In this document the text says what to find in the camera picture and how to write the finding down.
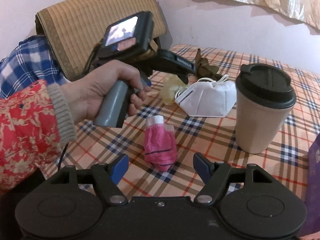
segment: sweater cuff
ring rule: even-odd
[[[56,83],[48,86],[48,94],[56,115],[60,144],[65,145],[77,139],[76,127],[74,125],[71,111],[60,86]]]

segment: pink cloth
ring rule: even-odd
[[[174,127],[164,124],[161,115],[146,119],[144,160],[160,171],[167,171],[178,158]]]

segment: white face mask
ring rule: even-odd
[[[219,81],[200,78],[184,92],[178,91],[175,102],[189,116],[225,117],[237,101],[236,84],[227,81],[228,78],[228,75]]]

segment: bed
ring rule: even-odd
[[[177,45],[171,50],[189,60],[194,60],[198,47]],[[320,76],[291,68],[276,60],[217,48],[202,49],[209,63],[219,66],[220,74],[228,74],[235,80],[240,66],[248,63],[267,63],[286,71],[292,78],[297,103],[290,112],[269,147],[253,155],[242,151],[235,142],[236,105],[224,118],[193,118],[177,105],[165,106],[158,94],[166,75],[154,72],[152,89],[145,105],[135,117],[125,121],[122,129],[95,127],[92,121],[76,126],[78,139],[69,144],[63,165],[72,164],[86,169],[98,162],[110,163],[121,153],[129,156],[129,170],[118,187],[130,199],[132,196],[190,196],[192,199],[203,187],[193,169],[193,154],[200,152],[209,160],[225,161],[233,167],[246,167],[256,163],[283,185],[304,199],[307,186],[308,149],[320,132]],[[167,124],[175,127],[178,161],[168,172],[159,172],[144,161],[145,118],[160,114]],[[50,177],[57,171],[57,163],[44,170]],[[239,189],[241,184],[231,184],[229,191]],[[92,186],[82,185],[93,191]]]

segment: screw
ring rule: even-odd
[[[160,202],[157,203],[158,207],[163,207],[164,205],[165,205],[165,203],[163,201],[160,201]]]
[[[212,201],[212,197],[209,195],[200,195],[197,197],[197,201],[201,204],[208,204]]]
[[[114,195],[110,197],[110,202],[113,204],[121,204],[125,201],[125,197],[121,195]]]

